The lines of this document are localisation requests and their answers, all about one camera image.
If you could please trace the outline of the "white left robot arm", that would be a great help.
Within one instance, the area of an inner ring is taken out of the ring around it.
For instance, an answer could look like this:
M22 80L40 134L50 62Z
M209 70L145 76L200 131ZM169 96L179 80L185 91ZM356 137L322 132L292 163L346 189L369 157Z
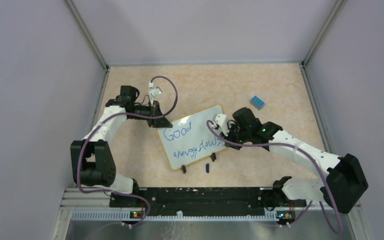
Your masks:
M134 189L136 181L117 172L110 145L119 128L129 119L145 120L150 128L172 128L155 100L161 93L158 86L151 86L149 102L143 105L136 103L140 95L137 88L121 86L119 95L105 104L92 130L83 139L71 143L73 180L82 193L121 193L121 200L129 207L140 202L141 194Z

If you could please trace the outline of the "yellow framed whiteboard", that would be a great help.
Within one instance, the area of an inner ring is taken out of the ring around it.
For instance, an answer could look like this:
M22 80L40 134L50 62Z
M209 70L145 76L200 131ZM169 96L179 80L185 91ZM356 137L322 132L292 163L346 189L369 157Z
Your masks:
M158 128L170 168L180 170L212 154L223 151L225 143L208 129L206 122L215 115L223 114L221 104L215 104L201 111L171 122L171 128Z

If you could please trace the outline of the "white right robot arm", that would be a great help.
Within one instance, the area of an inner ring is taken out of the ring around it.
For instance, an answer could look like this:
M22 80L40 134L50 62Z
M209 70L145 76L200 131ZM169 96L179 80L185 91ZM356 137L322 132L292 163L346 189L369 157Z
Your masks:
M228 119L224 114L214 117L225 146L236 150L257 146L287 157L317 175L313 180L287 178L273 192L277 205L287 206L292 200L312 200L348 214L368 189L356 156L350 153L340 156L311 146L274 122L262 123L247 107L240 108L232 117Z

